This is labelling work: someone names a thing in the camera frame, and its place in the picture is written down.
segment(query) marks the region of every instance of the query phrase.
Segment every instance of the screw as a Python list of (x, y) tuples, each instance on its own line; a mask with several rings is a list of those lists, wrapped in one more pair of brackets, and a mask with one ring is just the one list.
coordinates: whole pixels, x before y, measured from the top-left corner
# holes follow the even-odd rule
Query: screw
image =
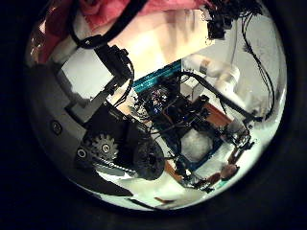
[(103, 152), (108, 153), (110, 151), (109, 145), (105, 144), (102, 147)]
[(60, 123), (56, 120), (51, 121), (50, 123), (50, 128), (51, 130), (56, 134), (56, 135), (60, 135), (62, 132), (62, 127), (60, 125)]
[(78, 149), (77, 154), (81, 158), (85, 158), (86, 157), (86, 151), (84, 151), (84, 149)]

